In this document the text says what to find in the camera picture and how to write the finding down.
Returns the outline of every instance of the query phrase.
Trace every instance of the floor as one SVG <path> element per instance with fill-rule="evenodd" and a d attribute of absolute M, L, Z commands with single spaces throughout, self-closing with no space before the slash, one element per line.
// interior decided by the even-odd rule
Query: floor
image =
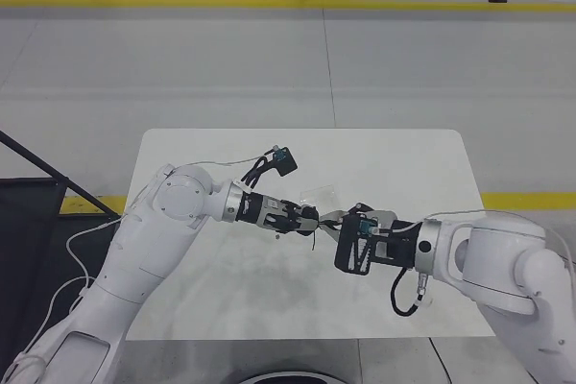
<path fill-rule="evenodd" d="M 454 129 L 482 192 L 576 191 L 576 15 L 0 10 L 0 128 L 93 194 L 179 127 Z M 0 147 L 0 177 L 38 175 Z M 576 211 L 526 214 L 576 258 Z M 530 382 L 494 338 L 433 342 L 454 383 Z M 117 382 L 280 368 L 446 382 L 428 339 L 129 342 Z"/>

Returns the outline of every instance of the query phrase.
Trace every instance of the white cable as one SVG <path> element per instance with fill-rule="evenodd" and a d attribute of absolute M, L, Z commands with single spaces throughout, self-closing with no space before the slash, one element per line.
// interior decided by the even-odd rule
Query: white cable
<path fill-rule="evenodd" d="M 40 382 L 40 380 L 43 378 L 43 376 L 47 372 L 47 362 L 45 361 L 45 359 L 43 359 L 41 356 L 39 356 L 37 354 L 22 354 L 22 355 L 17 356 L 17 358 L 15 358 L 12 361 L 12 363 L 9 365 L 6 373 L 4 374 L 4 376 L 2 376 L 2 380 L 0 380 L 0 384 L 5 384 L 7 382 L 7 377 L 9 377 L 9 376 L 10 376 L 9 381 L 13 380 L 20 373 L 26 371 L 27 368 L 29 368 L 35 364 L 35 362 L 31 362 L 28 365 L 25 365 L 23 367 L 19 367 L 19 370 L 17 372 L 13 373 L 16 370 L 17 364 L 21 363 L 24 360 L 35 360 L 35 362 L 40 363 L 41 372 L 40 372 L 40 375 L 35 380 L 35 382 Z"/>
<path fill-rule="evenodd" d="M 223 167 L 229 167 L 231 165 L 235 165 L 235 164 L 241 164 L 244 162 L 248 162 L 248 161 L 254 161 L 254 160 L 258 160 L 259 158 L 263 157 L 262 156 L 256 156 L 256 157 L 252 157 L 252 158 L 248 158 L 245 160 L 239 160 L 239 161 L 231 161 L 231 162 L 215 162 L 215 161 L 197 161 L 197 162 L 191 162 L 189 164 L 185 164 L 185 165 L 198 165 L 198 164 L 215 164 L 215 165 L 222 165 Z"/>
<path fill-rule="evenodd" d="M 110 221 L 110 222 L 108 222 L 108 223 L 101 224 L 100 226 L 98 226 L 98 227 L 96 227 L 96 228 L 87 229 L 87 230 L 82 230 L 81 232 L 75 233 L 74 235 L 70 236 L 70 237 L 68 238 L 68 240 L 66 240 L 66 250 L 68 251 L 68 253 L 70 254 L 70 256 L 75 259 L 75 261 L 77 262 L 77 264 L 79 264 L 79 266 L 81 267 L 81 269 L 84 271 L 85 288 L 89 288 L 89 273 L 87 272 L 87 268 L 86 268 L 85 265 L 81 262 L 81 260 L 79 259 L 79 257 L 77 257 L 77 256 L 73 253 L 73 251 L 70 249 L 70 242 L 71 242 L 74 238 L 79 237 L 79 236 L 81 236 L 82 234 L 86 234 L 86 233 L 93 232 L 94 230 L 106 228 L 106 227 L 111 226 L 111 225 L 113 225 L 113 224 L 115 224 L 115 223 L 118 223 L 118 222 L 120 222 L 120 221 L 122 221 L 122 218 L 121 218 L 121 217 L 120 217 L 119 219 L 115 219 L 115 220 Z"/>
<path fill-rule="evenodd" d="M 79 303 L 79 301 L 81 301 L 84 297 L 79 295 L 72 304 L 70 304 L 70 308 L 68 309 L 68 314 L 70 315 L 73 312 L 73 309 L 75 309 L 75 306 Z"/>
<path fill-rule="evenodd" d="M 529 219 L 528 217 L 525 217 L 523 215 L 519 215 L 518 213 L 508 212 L 506 210 L 497 210 L 497 209 L 470 209 L 470 210 L 456 210 L 456 211 L 449 211 L 449 212 L 437 212 L 437 213 L 433 213 L 431 215 L 428 215 L 421 220 L 418 220 L 417 222 L 413 223 L 412 225 L 410 225 L 406 228 L 393 229 L 393 233 L 404 232 L 406 230 L 412 229 L 415 226 L 417 226 L 418 224 L 422 223 L 423 221 L 430 219 L 432 217 L 435 217 L 435 216 L 457 215 L 457 214 L 478 213 L 478 212 L 495 212 L 495 213 L 502 213 L 502 214 L 506 214 L 506 215 L 517 216 L 523 220 L 527 220 L 528 222 L 535 224 L 536 226 L 540 226 L 540 227 L 548 230 L 549 232 L 551 232 L 555 236 L 557 236 L 557 238 L 561 241 L 562 245 L 564 246 L 564 251 L 565 251 L 565 254 L 567 257 L 567 270 L 569 271 L 569 282 L 571 285 L 571 295 L 572 295 L 572 309 L 574 310 L 574 315 L 576 315 L 576 271 L 574 269 L 574 260 L 572 258 L 572 253 L 569 250 L 569 246 L 565 242 L 565 239 L 556 230 L 549 228 L 549 227 L 545 227 L 542 224 L 539 224 L 538 222 Z"/>
<path fill-rule="evenodd" d="M 47 315 L 45 316 L 45 320 L 43 320 L 42 324 L 40 325 L 40 327 L 38 328 L 38 331 L 36 332 L 35 336 L 32 338 L 32 340 L 30 340 L 30 343 L 28 344 L 28 346 L 26 346 L 23 349 L 23 352 L 20 353 L 20 355 L 15 358 L 12 363 L 9 365 L 9 367 L 7 368 L 4 376 L 2 377 L 2 381 L 1 384 L 6 383 L 7 382 L 7 377 L 9 377 L 12 372 L 14 367 L 19 364 L 20 362 L 27 360 L 27 359 L 35 359 L 39 362 L 42 363 L 42 373 L 40 374 L 40 377 L 36 379 L 36 381 L 39 381 L 42 376 L 45 374 L 45 371 L 47 370 L 47 362 L 45 362 L 45 360 L 36 354 L 28 354 L 28 352 L 30 351 L 30 349 L 32 348 L 32 346 L 34 345 L 34 343 L 36 342 L 36 340 L 38 339 L 38 336 L 40 336 L 40 333 L 42 332 L 42 330 L 45 328 L 45 326 L 47 325 L 47 322 L 49 321 L 49 318 L 51 317 L 51 312 L 54 309 L 54 302 L 56 301 L 56 297 L 58 296 L 58 294 L 61 292 L 62 289 L 66 288 L 68 285 L 70 285 L 71 283 L 73 283 L 74 281 L 77 280 L 81 280 L 82 278 L 85 279 L 85 281 L 89 281 L 90 278 L 94 278 L 94 277 L 89 277 L 89 276 L 79 276 L 79 277 L 75 277 L 75 278 L 71 278 L 70 280 L 66 281 L 65 283 L 62 284 L 62 286 L 60 288 L 58 288 L 58 290 L 56 291 L 56 293 L 54 293 L 54 296 L 51 298 L 51 301 L 49 301 L 49 309 L 47 309 Z M 81 298 L 81 293 L 80 296 L 78 298 L 75 299 L 75 302 L 77 302 L 80 298 Z M 31 367 L 33 364 L 29 364 L 26 365 L 24 367 L 20 367 L 19 371 L 15 373 L 14 376 L 11 377 L 11 379 L 13 379 L 14 377 L 16 377 L 18 374 L 20 374 L 21 372 L 25 371 L 25 369 L 27 369 L 28 367 Z"/>
<path fill-rule="evenodd" d="M 85 281 L 89 281 L 90 277 L 89 276 L 79 276 L 79 277 L 75 277 L 75 278 L 71 278 L 70 280 L 66 281 L 65 283 L 63 283 L 61 285 L 60 288 L 58 288 L 58 290 L 56 291 L 56 293 L 54 294 L 54 296 L 51 298 L 51 301 L 49 301 L 49 309 L 47 310 L 47 316 L 45 316 L 45 320 L 42 322 L 42 324 L 40 325 L 40 328 L 38 329 L 38 331 L 36 332 L 35 337 L 32 338 L 32 340 L 30 341 L 30 344 L 28 344 L 27 347 L 25 347 L 25 349 L 23 349 L 23 353 L 28 353 L 28 351 L 30 350 L 30 348 L 34 345 L 36 339 L 38 338 L 38 336 L 40 335 L 40 332 L 42 332 L 43 328 L 47 325 L 47 322 L 49 321 L 49 317 L 51 316 L 51 311 L 54 309 L 54 301 L 56 300 L 56 297 L 58 296 L 58 293 L 61 292 L 62 289 L 66 288 L 70 283 L 72 283 L 73 281 L 77 281 L 77 280 L 81 280 L 82 278 L 85 279 Z"/>

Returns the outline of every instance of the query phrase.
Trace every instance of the table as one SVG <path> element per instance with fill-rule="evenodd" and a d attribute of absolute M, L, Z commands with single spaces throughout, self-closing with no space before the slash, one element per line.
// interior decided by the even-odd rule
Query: table
<path fill-rule="evenodd" d="M 362 202 L 409 221 L 442 210 L 482 208 L 463 140 L 447 130 L 150 130 L 128 199 L 167 162 L 234 161 L 275 144 L 290 148 L 299 169 L 284 178 L 268 172 L 258 193 L 298 203 L 301 192 L 330 185 L 343 209 Z M 251 167 L 204 165 L 216 180 L 240 178 Z M 274 232 L 247 223 L 209 220 L 178 268 L 143 305 L 128 339 L 492 335 L 472 301 L 433 280 L 432 304 L 400 318 L 389 300 L 399 268 L 373 264 L 367 276 L 347 275 L 333 266 L 333 240 L 319 231 L 314 251 L 312 241 L 295 233 L 276 239 Z M 415 272 L 401 281 L 401 307 L 412 304 L 416 284 Z"/>

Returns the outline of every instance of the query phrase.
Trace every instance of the gray floor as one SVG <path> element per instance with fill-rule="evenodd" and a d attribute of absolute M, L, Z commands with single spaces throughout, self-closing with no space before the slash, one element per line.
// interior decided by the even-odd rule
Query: gray floor
<path fill-rule="evenodd" d="M 348 384 L 533 383 L 494 337 L 128 342 L 116 383 L 232 384 L 262 372 L 324 372 Z"/>

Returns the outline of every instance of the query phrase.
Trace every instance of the cable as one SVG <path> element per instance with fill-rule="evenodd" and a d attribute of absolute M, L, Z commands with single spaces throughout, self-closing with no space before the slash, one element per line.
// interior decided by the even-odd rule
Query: cable
<path fill-rule="evenodd" d="M 251 170 L 248 171 L 243 176 L 243 178 L 241 178 L 241 181 L 243 181 L 250 188 L 254 188 L 258 184 L 258 180 L 260 180 L 260 176 L 262 175 L 260 168 L 268 163 L 269 160 L 265 156 L 259 157 Z"/>
<path fill-rule="evenodd" d="M 442 368 L 444 368 L 445 378 L 448 379 L 448 384 L 452 384 L 452 378 L 450 377 L 448 368 L 445 367 L 444 360 L 442 360 L 442 356 L 440 356 L 438 349 L 435 347 L 435 344 L 433 344 L 433 339 L 431 339 L 430 337 L 428 339 L 429 343 L 431 343 L 431 347 L 433 347 L 433 350 L 435 351 L 435 354 L 438 356 L 438 360 L 440 360 L 440 363 L 442 364 Z"/>
<path fill-rule="evenodd" d="M 72 304 L 70 304 L 70 308 L 68 309 L 68 314 L 70 315 L 73 312 L 73 309 L 75 309 L 75 306 L 77 306 L 77 304 L 79 304 L 79 301 L 81 301 L 84 297 L 83 296 L 78 296 Z"/>
<path fill-rule="evenodd" d="M 11 381 L 12 379 L 16 378 L 20 373 L 26 371 L 27 368 L 31 367 L 34 364 L 34 362 L 33 362 L 31 364 L 23 366 L 23 367 L 21 367 L 21 369 L 18 372 L 15 372 L 16 366 L 24 360 L 35 360 L 36 362 L 40 363 L 42 371 L 40 372 L 40 375 L 35 380 L 35 382 L 40 382 L 40 380 L 42 380 L 45 373 L 47 372 L 47 362 L 45 361 L 45 359 L 43 359 L 41 356 L 39 356 L 37 354 L 23 354 L 23 355 L 17 356 L 12 361 L 12 363 L 7 368 L 7 371 L 4 373 L 4 376 L 2 376 L 2 380 L 0 380 L 0 384 L 5 384 L 5 383 L 7 383 L 7 381 Z"/>
<path fill-rule="evenodd" d="M 9 381 L 11 379 L 13 379 L 14 377 L 16 377 L 18 374 L 20 374 L 21 372 L 25 371 L 26 368 L 31 367 L 32 365 L 27 365 L 22 367 L 19 372 L 15 373 L 12 376 L 13 371 L 15 370 L 15 367 L 22 361 L 27 360 L 27 359 L 35 359 L 39 362 L 42 363 L 42 373 L 40 374 L 40 377 L 36 379 L 36 381 L 39 381 L 45 374 L 45 371 L 47 370 L 47 362 L 42 358 L 42 356 L 36 355 L 36 354 L 28 354 L 28 352 L 30 351 L 30 349 L 32 348 L 32 346 L 34 345 L 34 343 L 36 342 L 36 340 L 38 339 L 38 336 L 40 336 L 40 333 L 42 332 L 42 330 L 45 328 L 45 326 L 47 325 L 47 322 L 49 321 L 49 318 L 51 317 L 51 312 L 54 309 L 54 302 L 56 301 L 56 297 L 58 296 L 58 294 L 61 292 L 62 289 L 66 288 L 68 285 L 70 285 L 71 283 L 77 281 L 77 280 L 81 280 L 81 279 L 85 279 L 85 281 L 89 281 L 91 278 L 93 279 L 94 277 L 89 277 L 89 276 L 79 276 L 79 277 L 75 277 L 75 278 L 71 278 L 70 280 L 66 281 L 65 283 L 62 284 L 62 286 L 60 288 L 58 288 L 58 290 L 56 291 L 56 293 L 54 293 L 54 296 L 51 298 L 51 301 L 49 301 L 49 309 L 47 309 L 47 315 L 45 316 L 45 320 L 43 320 L 42 324 L 40 325 L 40 327 L 38 328 L 38 331 L 36 332 L 35 336 L 32 338 L 32 340 L 30 340 L 30 343 L 28 344 L 28 346 L 26 346 L 23 349 L 23 352 L 20 353 L 20 355 L 15 358 L 12 363 L 9 365 L 9 367 L 7 368 L 4 376 L 2 377 L 2 381 L 1 384 L 6 383 L 7 379 L 9 379 Z M 73 304 L 75 302 L 78 302 L 78 300 L 80 300 L 81 298 L 81 293 L 80 296 L 78 298 L 75 299 L 75 301 L 73 302 Z"/>
<path fill-rule="evenodd" d="M 36 332 L 35 337 L 33 337 L 32 340 L 30 341 L 30 344 L 28 344 L 28 346 L 23 349 L 24 354 L 28 353 L 28 351 L 30 351 L 30 348 L 34 345 L 36 339 L 40 335 L 40 332 L 42 332 L 43 328 L 47 325 L 47 322 L 49 321 L 49 317 L 51 316 L 51 311 L 54 309 L 54 301 L 56 300 L 58 293 L 61 292 L 62 289 L 66 288 L 70 283 L 77 281 L 77 280 L 81 280 L 82 278 L 84 278 L 85 281 L 89 281 L 89 279 L 90 279 L 89 276 L 79 276 L 79 277 L 71 278 L 70 280 L 63 283 L 60 288 L 58 288 L 58 290 L 56 291 L 54 296 L 51 298 L 51 301 L 49 301 L 49 309 L 47 310 L 47 316 L 45 316 L 45 320 L 40 325 L 40 328 Z"/>
<path fill-rule="evenodd" d="M 239 161 L 231 161 L 231 162 L 216 162 L 216 161 L 197 161 L 197 162 L 191 162 L 185 165 L 199 165 L 199 164 L 215 164 L 215 165 L 221 165 L 223 167 L 229 167 L 231 165 L 235 165 L 235 164 L 241 164 L 244 162 L 248 162 L 248 161 L 254 161 L 261 158 L 261 156 L 256 156 L 256 157 L 252 157 L 252 158 L 248 158 L 245 160 L 239 160 Z"/>
<path fill-rule="evenodd" d="M 92 228 L 92 229 L 87 229 L 87 230 L 82 230 L 79 233 L 75 233 L 74 235 L 70 236 L 68 238 L 68 240 L 66 240 L 66 250 L 68 251 L 68 254 L 70 254 L 70 256 L 72 258 L 75 259 L 75 261 L 77 262 L 77 264 L 79 264 L 79 266 L 81 267 L 81 269 L 84 271 L 84 277 L 85 277 L 85 288 L 89 288 L 89 273 L 87 272 L 87 268 L 85 267 L 85 265 L 82 263 L 82 261 L 79 259 L 79 257 L 77 257 L 73 251 L 70 249 L 70 242 L 73 241 L 73 239 L 75 239 L 76 237 L 79 237 L 83 234 L 86 233 L 90 233 L 93 232 L 94 230 L 98 230 L 98 229 L 102 229 L 102 228 L 106 228 L 109 226 L 112 226 L 115 223 L 121 222 L 122 221 L 122 217 L 120 217 L 119 219 L 115 219 L 113 221 L 110 221 L 108 223 L 104 223 L 101 224 L 100 226 L 96 227 L 96 228 Z"/>
<path fill-rule="evenodd" d="M 412 225 L 406 227 L 406 228 L 401 228 L 401 229 L 393 229 L 393 233 L 398 233 L 398 232 L 404 232 L 406 230 L 409 230 L 411 228 L 414 228 L 415 226 L 417 226 L 418 224 L 422 223 L 423 221 L 430 219 L 432 217 L 435 216 L 440 216 L 440 215 L 457 215 L 457 214 L 466 214 L 466 213 L 478 213 L 478 212 L 494 212 L 494 213 L 502 213 L 502 214 L 506 214 L 506 215 L 512 215 L 512 216 L 516 216 L 519 217 L 523 220 L 526 220 L 530 223 L 535 224 L 536 226 L 540 226 L 546 230 L 548 230 L 549 232 L 551 232 L 552 234 L 554 234 L 555 236 L 557 236 L 557 238 L 561 241 L 562 245 L 564 246 L 564 251 L 566 253 L 566 257 L 567 257 L 567 269 L 569 271 L 569 281 L 570 281 L 570 285 L 571 285 L 571 296 L 572 296 L 572 309 L 574 311 L 574 315 L 576 315 L 576 271 L 574 269 L 574 260 L 572 257 L 572 253 L 569 250 L 569 246 L 567 245 L 567 243 L 565 242 L 565 239 L 554 229 L 550 228 L 550 227 L 546 227 L 543 226 L 542 224 L 529 219 L 528 217 L 525 217 L 523 215 L 520 215 L 518 213 L 514 213 L 514 212 L 508 212 L 505 210 L 498 210 L 498 209 L 469 209 L 469 210 L 456 210 L 456 211 L 448 211 L 448 212 L 437 212 L 437 213 L 433 213 L 430 214 L 426 217 L 424 217 L 421 220 L 418 220 L 417 222 L 413 223 Z"/>
<path fill-rule="evenodd" d="M 393 287 L 391 288 L 391 305 L 393 306 L 393 310 L 395 310 L 395 313 L 397 313 L 399 316 L 404 318 L 414 315 L 414 312 L 416 312 L 416 310 L 419 309 L 419 307 L 416 305 L 416 302 L 422 300 L 422 294 L 419 294 L 416 299 L 416 302 L 412 304 L 410 309 L 408 309 L 407 311 L 402 311 L 399 309 L 398 306 L 396 306 L 396 288 L 406 272 L 407 268 L 401 268 L 401 272 L 399 272 L 399 274 L 396 276 L 395 281 L 393 282 Z"/>

